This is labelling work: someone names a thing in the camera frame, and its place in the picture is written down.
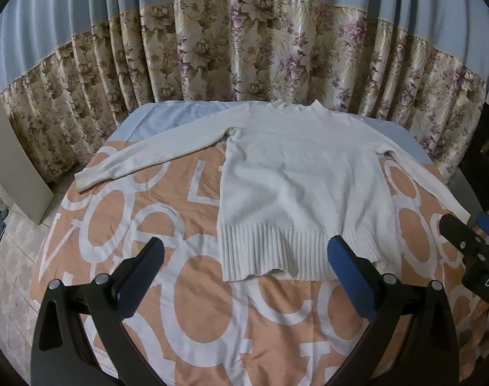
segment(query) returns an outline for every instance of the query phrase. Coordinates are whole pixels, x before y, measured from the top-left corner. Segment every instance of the orange and white patterned bedsheet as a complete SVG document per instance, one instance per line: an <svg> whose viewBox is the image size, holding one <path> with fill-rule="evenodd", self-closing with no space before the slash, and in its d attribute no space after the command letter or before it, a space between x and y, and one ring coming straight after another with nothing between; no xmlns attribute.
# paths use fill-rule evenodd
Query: orange and white patterned bedsheet
<svg viewBox="0 0 489 386"><path fill-rule="evenodd" d="M128 146L109 142L89 166ZM110 273L157 236L166 260L137 313L123 324L168 384L322 385L366 328L339 282L286 280L273 274L222 281L216 219L224 145L99 184L70 187L33 268L31 297L47 284L86 283ZM390 158L380 159L398 211L402 281L444 284L459 333L461 375L475 363L487 306L460 283L460 254L438 232L447 213ZM434 166L429 169L438 174ZM400 321L377 371L388 367L408 319ZM91 317L84 327L105 370L114 371Z"/></svg>

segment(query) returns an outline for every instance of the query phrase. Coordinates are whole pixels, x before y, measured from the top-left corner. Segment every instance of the white sweater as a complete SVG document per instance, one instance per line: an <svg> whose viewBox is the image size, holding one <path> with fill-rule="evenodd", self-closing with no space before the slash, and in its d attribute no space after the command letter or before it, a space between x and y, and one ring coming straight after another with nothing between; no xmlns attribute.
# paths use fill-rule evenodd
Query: white sweater
<svg viewBox="0 0 489 386"><path fill-rule="evenodd" d="M76 174L78 191L160 164L228 134L217 221L223 280L273 269L334 280L328 240L340 234L381 272L401 271L392 197L377 154L390 153L466 222L446 185L389 138L350 115L311 106L242 104L135 143Z"/></svg>

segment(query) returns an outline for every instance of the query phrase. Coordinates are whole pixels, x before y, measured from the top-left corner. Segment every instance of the metal rivet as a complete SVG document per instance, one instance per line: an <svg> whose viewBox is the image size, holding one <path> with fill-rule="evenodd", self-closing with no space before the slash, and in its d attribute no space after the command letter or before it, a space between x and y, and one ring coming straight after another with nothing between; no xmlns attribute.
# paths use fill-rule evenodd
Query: metal rivet
<svg viewBox="0 0 489 386"><path fill-rule="evenodd" d="M107 281L109 281L109 275L107 273L101 273L97 275L94 279L94 282L97 285L104 285L105 283L107 283Z"/></svg>
<svg viewBox="0 0 489 386"><path fill-rule="evenodd" d="M389 274L389 273L384 274L383 279L388 285L395 285L396 282L398 281L398 279L394 274Z"/></svg>
<svg viewBox="0 0 489 386"><path fill-rule="evenodd" d="M432 286L432 288L434 290L442 290L442 283L438 280L432 280L432 283L430 283L430 286Z"/></svg>
<svg viewBox="0 0 489 386"><path fill-rule="evenodd" d="M48 288L51 290L55 290L56 288L58 288L58 286L60 286L60 280L58 280L57 278L48 283Z"/></svg>

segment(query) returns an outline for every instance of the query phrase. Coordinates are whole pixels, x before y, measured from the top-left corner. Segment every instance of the curtain fold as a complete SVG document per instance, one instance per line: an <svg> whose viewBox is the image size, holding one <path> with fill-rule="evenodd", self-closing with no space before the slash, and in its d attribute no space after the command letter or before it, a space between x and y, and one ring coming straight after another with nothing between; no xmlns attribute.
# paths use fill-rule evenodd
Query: curtain fold
<svg viewBox="0 0 489 386"><path fill-rule="evenodd" d="M319 0L173 0L76 34L1 94L46 181L86 164L127 115L164 100L284 100L393 120L449 178L485 82L359 8Z"/></svg>

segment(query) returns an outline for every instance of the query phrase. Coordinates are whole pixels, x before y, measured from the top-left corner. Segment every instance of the silver bolt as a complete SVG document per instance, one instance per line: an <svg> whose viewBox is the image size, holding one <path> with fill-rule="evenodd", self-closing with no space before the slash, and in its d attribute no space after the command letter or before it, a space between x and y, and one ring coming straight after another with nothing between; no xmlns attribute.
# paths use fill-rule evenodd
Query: silver bolt
<svg viewBox="0 0 489 386"><path fill-rule="evenodd" d="M398 281L398 279L394 274L389 274L389 273L384 274L383 279L388 285L395 285L396 282Z"/></svg>
<svg viewBox="0 0 489 386"><path fill-rule="evenodd" d="M94 278L94 282L97 285L104 285L109 281L109 275L107 273L101 273Z"/></svg>
<svg viewBox="0 0 489 386"><path fill-rule="evenodd" d="M58 286L60 286L60 280L58 280L57 278L48 283L48 288L51 290L55 290L56 288L58 288Z"/></svg>
<svg viewBox="0 0 489 386"><path fill-rule="evenodd" d="M442 290L442 283L438 280L432 280L432 283L430 283L430 286L432 286L432 288L434 290Z"/></svg>

